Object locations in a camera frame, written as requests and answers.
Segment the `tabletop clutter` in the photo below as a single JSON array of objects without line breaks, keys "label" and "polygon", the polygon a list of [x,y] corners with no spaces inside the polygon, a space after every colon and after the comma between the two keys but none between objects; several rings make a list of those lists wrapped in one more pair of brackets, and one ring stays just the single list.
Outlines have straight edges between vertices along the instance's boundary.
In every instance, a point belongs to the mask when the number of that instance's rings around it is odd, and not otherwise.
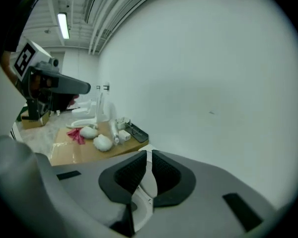
[{"label": "tabletop clutter", "polygon": [[110,120],[109,128],[112,136],[110,140],[107,136],[98,133],[98,125],[90,124],[83,128],[74,128],[67,132],[67,135],[73,140],[77,141],[78,144],[85,144],[85,139],[93,139],[94,146],[101,152],[107,152],[112,148],[113,145],[123,144],[125,141],[131,138],[131,135],[123,130],[126,123],[129,123],[130,119],[122,118],[118,120]]},{"label": "tabletop clutter", "polygon": [[[145,136],[146,140],[139,141],[135,137],[138,134]],[[78,128],[60,128],[49,160],[52,166],[93,162],[138,151],[148,143],[148,134],[135,129],[128,118]]]}]

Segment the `red cloth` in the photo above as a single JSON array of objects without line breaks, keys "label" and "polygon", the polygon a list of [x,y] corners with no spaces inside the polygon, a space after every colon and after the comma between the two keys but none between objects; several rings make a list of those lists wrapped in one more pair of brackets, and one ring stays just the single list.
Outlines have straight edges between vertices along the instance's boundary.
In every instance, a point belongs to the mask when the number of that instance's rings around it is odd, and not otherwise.
[{"label": "red cloth", "polygon": [[79,134],[79,131],[81,130],[81,128],[75,128],[72,129],[71,131],[67,132],[67,135],[74,140],[76,140],[78,142],[78,144],[80,145],[84,145],[85,144],[85,139]]}]

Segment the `white plastic object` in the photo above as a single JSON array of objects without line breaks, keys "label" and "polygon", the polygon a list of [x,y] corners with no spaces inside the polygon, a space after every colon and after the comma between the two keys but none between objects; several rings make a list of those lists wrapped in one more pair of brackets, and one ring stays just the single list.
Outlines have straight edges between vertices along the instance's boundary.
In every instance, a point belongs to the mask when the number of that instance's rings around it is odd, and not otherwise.
[{"label": "white plastic object", "polygon": [[93,144],[101,152],[107,152],[113,146],[113,142],[103,134],[95,138]]},{"label": "white plastic object", "polygon": [[124,129],[127,123],[130,123],[130,119],[127,117],[122,117],[117,119],[117,127],[118,129]]},{"label": "white plastic object", "polygon": [[158,150],[151,144],[145,145],[144,147],[140,148],[138,151],[146,150],[147,151],[147,161],[152,162],[152,150]]},{"label": "white plastic object", "polygon": [[94,125],[95,128],[98,128],[98,125],[96,124],[96,119],[83,119],[83,120],[77,120],[72,122],[71,124],[66,124],[67,128],[73,129],[73,128],[83,128],[85,126]]},{"label": "white plastic object", "polygon": [[122,141],[127,141],[131,138],[131,135],[125,130],[119,131],[118,135],[119,135],[119,139]]},{"label": "white plastic object", "polygon": [[139,185],[151,198],[155,198],[157,196],[158,187],[152,173],[152,162],[147,161],[146,173]]},{"label": "white plastic object", "polygon": [[93,129],[89,126],[86,126],[82,128],[79,132],[79,134],[86,139],[94,139],[95,137],[98,136],[98,131],[97,129]]},{"label": "white plastic object", "polygon": [[95,101],[91,102],[89,108],[79,108],[72,110],[72,115],[74,118],[94,118],[96,113],[97,103]]},{"label": "white plastic object", "polygon": [[138,186],[135,193],[132,195],[131,201],[137,206],[137,209],[132,212],[134,230],[137,232],[153,215],[153,199]]},{"label": "white plastic object", "polygon": [[117,145],[119,143],[119,134],[118,134],[116,121],[110,120],[109,127],[110,127],[110,132],[112,134],[113,140],[115,142],[115,145]]}]

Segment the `black slot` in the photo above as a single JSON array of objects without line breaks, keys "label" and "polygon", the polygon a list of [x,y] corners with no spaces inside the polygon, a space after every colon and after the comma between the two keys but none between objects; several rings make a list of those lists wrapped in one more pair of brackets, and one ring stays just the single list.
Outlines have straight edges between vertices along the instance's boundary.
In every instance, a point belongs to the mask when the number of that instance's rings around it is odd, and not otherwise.
[{"label": "black slot", "polygon": [[81,175],[81,173],[79,171],[71,171],[71,172],[67,172],[67,173],[58,174],[56,176],[58,177],[59,180],[64,180],[64,179],[76,177],[79,175]]},{"label": "black slot", "polygon": [[131,204],[126,205],[122,220],[115,222],[110,228],[127,237],[135,234]]},{"label": "black slot", "polygon": [[262,223],[262,219],[237,194],[230,193],[223,196],[234,215],[248,232]]},{"label": "black slot", "polygon": [[143,130],[139,129],[133,123],[126,124],[125,131],[128,132],[139,143],[143,143],[149,139],[149,135],[145,133]]}]

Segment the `ceiling pipe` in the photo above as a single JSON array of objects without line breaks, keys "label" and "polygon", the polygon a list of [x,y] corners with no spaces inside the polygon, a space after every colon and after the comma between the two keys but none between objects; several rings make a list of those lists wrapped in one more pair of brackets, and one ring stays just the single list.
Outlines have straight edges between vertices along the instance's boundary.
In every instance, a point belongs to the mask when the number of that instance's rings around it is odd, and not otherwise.
[{"label": "ceiling pipe", "polygon": [[106,38],[106,41],[104,42],[103,46],[99,50],[98,54],[100,54],[104,47],[106,46],[107,42],[110,40],[111,36],[116,32],[116,30],[119,28],[119,26],[132,14],[140,5],[142,5],[147,0],[140,0],[130,11],[126,13],[126,15],[118,22],[118,24],[114,27],[114,29],[109,34],[108,38]]},{"label": "ceiling pipe", "polygon": [[98,16],[99,16],[100,12],[102,11],[102,9],[103,9],[103,7],[104,7],[106,1],[107,1],[107,0],[102,0],[102,1],[100,2],[99,8],[97,9],[97,12],[96,12],[96,15],[95,15],[95,18],[94,18],[94,21],[93,21],[93,27],[95,27],[95,24],[96,24],[96,21],[97,21],[97,19],[98,19]]},{"label": "ceiling pipe", "polygon": [[90,40],[90,35],[84,35],[84,34],[81,34],[81,33],[79,33],[79,32],[77,32],[77,33],[74,33],[74,34],[72,34],[71,33],[71,36],[73,37],[73,39],[75,39],[75,38],[77,38],[78,36],[79,36],[79,34],[80,34],[80,37],[82,38],[82,39],[88,39],[88,40]]},{"label": "ceiling pipe", "polygon": [[[48,7],[49,7],[49,11],[50,11],[50,15],[51,15],[53,24],[58,26],[59,24],[56,20],[56,14],[59,12],[58,11],[58,0],[48,0]],[[64,46],[65,45],[64,39],[63,39],[63,36],[61,35],[61,31],[60,31],[59,27],[56,29],[56,32],[59,36],[62,46]]]},{"label": "ceiling pipe", "polygon": [[97,44],[98,44],[98,42],[99,42],[99,40],[100,40],[100,37],[102,36],[102,34],[103,34],[105,28],[107,27],[108,23],[111,22],[112,17],[115,16],[115,12],[116,12],[116,11],[119,9],[119,7],[120,7],[121,5],[123,5],[124,3],[125,3],[125,0],[118,0],[118,1],[115,3],[114,7],[113,7],[113,8],[111,9],[111,11],[109,12],[108,16],[106,17],[106,19],[105,19],[105,21],[104,21],[104,23],[103,23],[103,25],[102,25],[102,27],[101,27],[99,33],[98,33],[97,39],[96,39],[95,44],[94,44],[93,54],[95,54]]},{"label": "ceiling pipe", "polygon": [[100,4],[103,2],[103,0],[88,0],[87,4],[89,5],[85,9],[84,17],[85,22],[90,25],[94,25],[95,23],[95,16],[97,14],[97,11],[99,10]]},{"label": "ceiling pipe", "polygon": [[89,49],[88,49],[88,53],[90,54],[90,51],[91,51],[91,48],[92,48],[92,45],[93,45],[93,42],[94,42],[94,38],[95,38],[95,35],[97,33],[97,29],[99,28],[100,24],[101,24],[101,21],[103,19],[103,17],[105,16],[105,13],[108,9],[108,7],[110,6],[110,4],[113,2],[113,0],[107,0],[103,9],[101,10],[101,13],[96,21],[96,24],[95,24],[95,27],[94,27],[94,30],[93,30],[93,33],[92,33],[92,37],[90,39],[90,43],[89,43]]},{"label": "ceiling pipe", "polygon": [[24,28],[24,31],[32,30],[32,29],[40,29],[40,28],[52,28],[52,27],[58,27],[58,25],[28,27],[28,28]]},{"label": "ceiling pipe", "polygon": [[74,15],[74,0],[72,0],[72,6],[71,6],[71,28],[73,26],[73,15]]},{"label": "ceiling pipe", "polygon": [[109,24],[109,26],[108,26],[108,30],[110,30],[110,29],[112,29],[112,26],[113,26],[113,24],[116,22],[116,20],[117,20],[117,18],[120,16],[120,14],[126,9],[126,7],[127,6],[129,6],[129,4],[131,3],[131,2],[133,2],[134,0],[129,0],[120,10],[119,10],[119,12],[116,14],[116,16],[114,17],[114,19],[111,21],[111,23]]}]

